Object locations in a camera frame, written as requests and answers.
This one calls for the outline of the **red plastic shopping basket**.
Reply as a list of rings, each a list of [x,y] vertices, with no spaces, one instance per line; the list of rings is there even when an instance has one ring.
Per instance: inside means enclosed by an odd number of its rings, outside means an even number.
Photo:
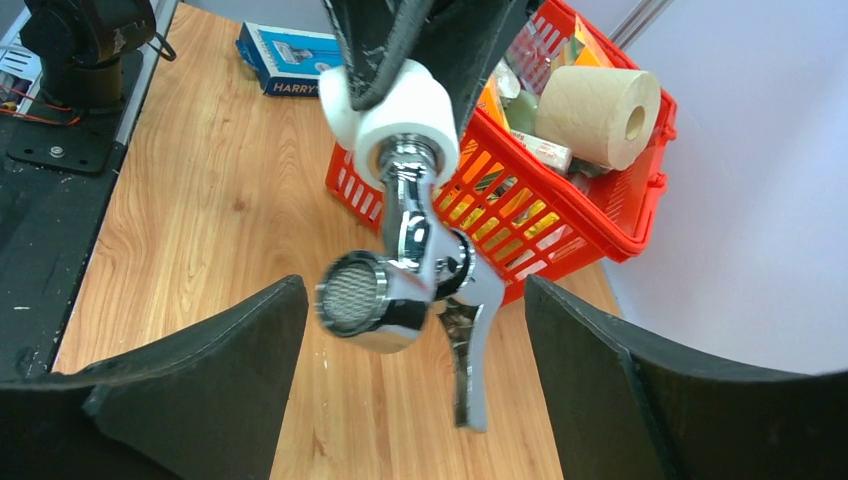
[[[559,33],[574,31],[577,13],[570,6],[538,2],[527,24],[540,20]],[[635,165],[593,181],[582,193],[545,171],[476,106],[464,132],[457,132],[458,169],[437,186],[437,215],[474,235],[505,281],[506,302],[522,295],[530,274],[556,281],[603,258],[626,261],[648,245],[666,189],[660,168],[665,147],[676,135],[676,110],[674,99],[663,94],[651,139]],[[379,229],[381,189],[360,178],[351,153],[338,143],[326,185],[364,225]]]

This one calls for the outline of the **white elbow fitting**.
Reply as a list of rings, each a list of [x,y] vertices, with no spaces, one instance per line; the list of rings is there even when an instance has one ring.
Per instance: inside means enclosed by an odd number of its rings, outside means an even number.
[[[351,153],[354,170],[369,186],[383,188],[376,164],[378,148],[399,135],[418,135],[434,148],[436,186],[447,183],[457,171],[459,141],[451,99],[421,63],[405,60],[384,99],[364,111],[352,108],[343,66],[319,75],[318,93],[337,143]]]

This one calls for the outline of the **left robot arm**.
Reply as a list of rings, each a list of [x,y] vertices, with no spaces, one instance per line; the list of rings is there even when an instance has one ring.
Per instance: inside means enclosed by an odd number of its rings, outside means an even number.
[[[483,85],[538,1],[326,1],[322,32],[246,24],[239,48],[263,81],[304,85],[341,67],[353,110],[384,100],[402,64],[421,64],[446,90],[458,133],[473,115]],[[73,69],[101,68],[156,38],[148,1],[29,1],[22,45],[44,69],[45,87],[71,97]]]

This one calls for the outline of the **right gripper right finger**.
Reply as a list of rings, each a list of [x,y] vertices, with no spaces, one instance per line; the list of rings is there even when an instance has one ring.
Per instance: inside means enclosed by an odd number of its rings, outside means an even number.
[[[843,479],[847,375],[749,365],[538,276],[525,316],[568,479]]]

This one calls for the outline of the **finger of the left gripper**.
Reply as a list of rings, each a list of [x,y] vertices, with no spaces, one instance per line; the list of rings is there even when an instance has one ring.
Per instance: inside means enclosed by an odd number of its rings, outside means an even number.
[[[529,17],[528,1],[433,3],[423,27],[423,64],[448,92],[458,130]]]
[[[388,95],[433,5],[425,0],[323,3],[341,50],[354,111],[369,110]]]

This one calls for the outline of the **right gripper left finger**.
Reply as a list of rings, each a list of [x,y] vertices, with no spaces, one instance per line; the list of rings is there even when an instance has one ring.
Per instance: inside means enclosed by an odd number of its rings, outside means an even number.
[[[1,385],[5,479],[266,479],[308,316],[301,277],[74,374]]]

